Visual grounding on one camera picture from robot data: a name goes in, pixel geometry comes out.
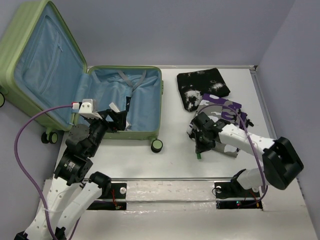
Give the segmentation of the purple camouflage garment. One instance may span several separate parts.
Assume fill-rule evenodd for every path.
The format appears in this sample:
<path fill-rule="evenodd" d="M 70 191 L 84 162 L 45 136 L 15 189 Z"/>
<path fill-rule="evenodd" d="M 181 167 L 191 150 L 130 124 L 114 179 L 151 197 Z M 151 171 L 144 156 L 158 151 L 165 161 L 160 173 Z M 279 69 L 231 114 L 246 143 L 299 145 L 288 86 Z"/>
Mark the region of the purple camouflage garment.
<path fill-rule="evenodd" d="M 244 130 L 244 127 L 242 126 L 242 123 L 240 119 L 245 123 L 245 127 L 248 128 L 254 127 L 253 122 L 248 119 L 248 114 L 245 112 L 242 112 L 241 110 L 242 105 L 240 103 L 231 101 L 226 98 L 218 97 L 213 94 L 205 93 L 202 97 L 202 100 L 200 101 L 194 117 L 198 115 L 198 113 L 204 112 L 206 115 L 216 122 L 219 119 L 224 119 L 226 121 L 229 121 L 230 123 L 234 124 L 235 126 L 238 126 L 242 130 Z M 196 126 L 190 122 L 186 133 L 188 134 L 189 138 L 195 141 L 195 130 Z M 223 153 L 227 156 L 230 156 L 232 158 L 236 158 L 238 156 L 238 153 L 240 151 L 239 148 L 235 148 L 234 146 L 222 144 L 222 143 L 216 143 L 215 147 L 212 147 L 210 150 L 214 150 L 216 152 Z"/>

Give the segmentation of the green black tube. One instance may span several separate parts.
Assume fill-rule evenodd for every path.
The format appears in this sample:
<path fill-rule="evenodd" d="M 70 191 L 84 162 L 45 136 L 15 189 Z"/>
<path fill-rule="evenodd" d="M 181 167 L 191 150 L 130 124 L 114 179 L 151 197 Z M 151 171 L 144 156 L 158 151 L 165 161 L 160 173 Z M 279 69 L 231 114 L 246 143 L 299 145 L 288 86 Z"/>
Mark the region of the green black tube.
<path fill-rule="evenodd" d="M 202 149 L 201 148 L 196 148 L 195 149 L 195 153 L 196 153 L 196 157 L 198 160 L 201 160 L 202 159 Z"/>

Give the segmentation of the black white tie-dye shirt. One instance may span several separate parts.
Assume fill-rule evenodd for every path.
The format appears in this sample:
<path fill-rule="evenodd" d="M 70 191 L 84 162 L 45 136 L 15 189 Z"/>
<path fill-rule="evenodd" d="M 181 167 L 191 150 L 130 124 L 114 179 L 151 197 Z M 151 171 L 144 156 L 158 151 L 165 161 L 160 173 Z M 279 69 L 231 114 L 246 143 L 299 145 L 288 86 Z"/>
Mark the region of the black white tie-dye shirt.
<path fill-rule="evenodd" d="M 197 110 L 204 94 L 223 98 L 231 93 L 217 68 L 179 73 L 176 79 L 183 107 L 188 112 Z"/>

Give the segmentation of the green hard-shell suitcase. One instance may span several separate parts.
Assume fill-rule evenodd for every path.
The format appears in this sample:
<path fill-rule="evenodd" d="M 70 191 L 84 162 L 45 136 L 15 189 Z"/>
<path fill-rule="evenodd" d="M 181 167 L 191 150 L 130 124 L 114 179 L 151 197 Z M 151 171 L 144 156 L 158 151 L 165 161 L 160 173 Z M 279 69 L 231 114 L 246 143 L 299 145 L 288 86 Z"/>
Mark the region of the green hard-shell suitcase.
<path fill-rule="evenodd" d="M 58 131 L 85 120 L 67 104 L 96 100 L 98 111 L 114 102 L 127 111 L 129 130 L 106 139 L 149 140 L 158 153 L 164 82 L 155 66 L 88 67 L 67 24 L 50 0 L 25 1 L 17 8 L 0 40 L 0 97 L 28 116 L 47 113 L 37 122 L 45 128 L 44 144 L 55 144 Z"/>

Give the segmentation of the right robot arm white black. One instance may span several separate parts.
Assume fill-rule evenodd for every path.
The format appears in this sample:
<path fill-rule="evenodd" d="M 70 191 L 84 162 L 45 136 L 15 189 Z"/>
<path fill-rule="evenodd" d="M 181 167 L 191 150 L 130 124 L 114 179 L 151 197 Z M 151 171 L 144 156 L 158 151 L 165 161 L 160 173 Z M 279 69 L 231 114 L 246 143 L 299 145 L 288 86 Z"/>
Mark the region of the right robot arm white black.
<path fill-rule="evenodd" d="M 285 190 L 304 169 L 294 146 L 285 137 L 262 137 L 224 119 L 213 121 L 204 112 L 196 115 L 191 122 L 195 126 L 193 132 L 197 154 L 223 144 L 254 156 L 257 168 L 240 170 L 230 181 L 230 190 L 235 196 L 242 196 L 257 187 L 273 186 Z"/>

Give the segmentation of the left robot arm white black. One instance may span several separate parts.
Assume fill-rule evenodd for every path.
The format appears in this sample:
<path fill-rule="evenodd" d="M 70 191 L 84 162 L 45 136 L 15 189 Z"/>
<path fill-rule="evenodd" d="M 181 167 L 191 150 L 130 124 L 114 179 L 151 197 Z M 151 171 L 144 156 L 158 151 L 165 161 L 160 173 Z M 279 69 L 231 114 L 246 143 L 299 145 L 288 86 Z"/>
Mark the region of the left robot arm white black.
<path fill-rule="evenodd" d="M 92 167 L 95 156 L 106 133 L 123 131 L 126 128 L 127 111 L 112 109 L 82 113 L 88 124 L 74 125 L 65 141 L 66 149 L 60 159 L 46 196 L 31 175 L 24 174 L 37 189 L 42 206 L 29 227 L 16 234 L 17 240 L 66 240 L 74 235 L 82 214 L 99 197 L 110 194 L 111 178 L 99 171 L 90 175 L 88 182 L 81 184 Z M 80 193 L 72 198 L 73 193 Z"/>

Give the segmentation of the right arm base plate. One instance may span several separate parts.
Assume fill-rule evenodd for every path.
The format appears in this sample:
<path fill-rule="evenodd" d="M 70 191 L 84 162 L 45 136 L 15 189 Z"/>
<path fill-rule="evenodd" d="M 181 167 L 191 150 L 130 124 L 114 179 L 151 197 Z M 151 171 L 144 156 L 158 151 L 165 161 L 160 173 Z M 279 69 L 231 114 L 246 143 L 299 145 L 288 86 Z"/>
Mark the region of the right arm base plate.
<path fill-rule="evenodd" d="M 211 192 L 215 197 L 217 210 L 263 209 L 259 189 L 234 191 L 231 185 L 229 181 L 214 183 Z"/>

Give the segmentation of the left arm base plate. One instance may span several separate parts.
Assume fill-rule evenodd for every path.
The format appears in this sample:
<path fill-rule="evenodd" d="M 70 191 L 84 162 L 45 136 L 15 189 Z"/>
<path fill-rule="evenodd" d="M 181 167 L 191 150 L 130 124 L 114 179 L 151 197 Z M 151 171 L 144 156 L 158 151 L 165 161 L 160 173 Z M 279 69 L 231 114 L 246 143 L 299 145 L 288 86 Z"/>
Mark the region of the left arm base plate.
<path fill-rule="evenodd" d="M 109 191 L 93 201 L 87 208 L 89 211 L 125 211 L 127 209 L 127 183 L 112 182 Z"/>

